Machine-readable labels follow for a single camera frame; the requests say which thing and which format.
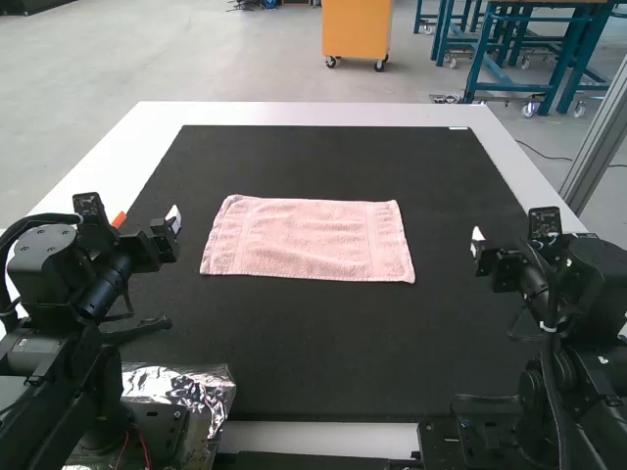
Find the gray floor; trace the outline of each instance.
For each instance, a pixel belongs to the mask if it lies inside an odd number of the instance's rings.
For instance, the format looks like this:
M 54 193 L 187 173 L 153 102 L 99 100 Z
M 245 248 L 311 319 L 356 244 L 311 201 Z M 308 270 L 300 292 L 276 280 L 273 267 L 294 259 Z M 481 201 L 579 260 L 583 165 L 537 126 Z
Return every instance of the gray floor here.
M 459 94 L 465 85 L 469 61 L 436 68 L 432 36 L 412 34 L 414 0 L 397 1 L 385 73 L 357 60 L 328 70 L 319 8 L 226 8 L 226 0 L 79 0 L 0 18 L 0 227 L 28 212 L 138 101 L 428 103 L 431 93 Z M 613 73 L 625 52 L 627 28 L 614 21 L 594 63 Z M 548 81 L 551 67 L 534 60 L 512 73 Z M 581 119 L 525 119 L 518 105 L 490 106 L 515 138 L 572 157 L 598 102 Z M 558 187 L 568 163 L 528 154 Z M 627 162 L 627 148 L 617 158 Z M 627 170 L 611 170 L 583 219 L 627 248 L 625 178 Z

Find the orange cart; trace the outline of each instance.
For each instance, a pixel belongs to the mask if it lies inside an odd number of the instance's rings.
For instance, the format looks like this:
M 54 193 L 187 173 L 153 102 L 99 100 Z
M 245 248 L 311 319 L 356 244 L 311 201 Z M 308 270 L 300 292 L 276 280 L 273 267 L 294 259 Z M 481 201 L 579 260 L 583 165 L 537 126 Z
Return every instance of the orange cart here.
M 394 0 L 324 0 L 322 54 L 334 69 L 343 57 L 374 59 L 383 71 L 390 50 Z

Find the white sticker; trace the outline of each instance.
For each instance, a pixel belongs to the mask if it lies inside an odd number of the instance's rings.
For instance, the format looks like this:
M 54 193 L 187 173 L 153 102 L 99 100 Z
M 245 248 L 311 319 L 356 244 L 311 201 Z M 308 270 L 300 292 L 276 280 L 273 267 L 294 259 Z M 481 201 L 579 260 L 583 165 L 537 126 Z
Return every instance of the white sticker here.
M 181 226 L 181 214 L 176 205 L 172 206 L 168 212 L 168 215 L 166 215 L 166 220 L 171 220 L 172 218 L 174 219 L 174 222 L 170 227 L 174 232 L 174 235 L 176 235 L 180 231 Z
M 472 229 L 472 241 L 470 242 L 470 252 L 472 253 L 473 258 L 477 259 L 476 245 L 478 245 L 478 242 L 485 241 L 485 239 L 486 238 L 483 236 L 483 233 L 481 233 L 481 230 L 479 229 L 479 227 L 474 227 Z

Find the black mat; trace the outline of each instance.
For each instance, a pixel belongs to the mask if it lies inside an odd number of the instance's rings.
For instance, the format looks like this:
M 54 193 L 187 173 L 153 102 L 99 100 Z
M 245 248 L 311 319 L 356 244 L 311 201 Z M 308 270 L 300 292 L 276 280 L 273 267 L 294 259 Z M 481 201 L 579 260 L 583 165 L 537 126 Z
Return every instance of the black mat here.
M 214 217 L 231 194 L 399 202 L 416 284 L 201 276 Z M 475 279 L 475 224 L 513 240 L 526 217 L 469 130 L 185 126 L 124 228 L 173 204 L 181 255 L 131 280 L 140 316 L 169 332 L 125 360 L 227 362 L 231 417 L 408 421 L 455 393 L 515 392 L 529 348 L 506 337 L 521 305 Z

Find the towel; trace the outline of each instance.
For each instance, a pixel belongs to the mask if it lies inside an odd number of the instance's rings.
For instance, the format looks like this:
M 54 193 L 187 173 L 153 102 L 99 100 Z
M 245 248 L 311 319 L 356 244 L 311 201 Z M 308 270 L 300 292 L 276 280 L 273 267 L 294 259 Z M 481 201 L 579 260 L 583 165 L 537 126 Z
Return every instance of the towel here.
M 200 272 L 415 281 L 396 201 L 229 196 L 217 213 Z

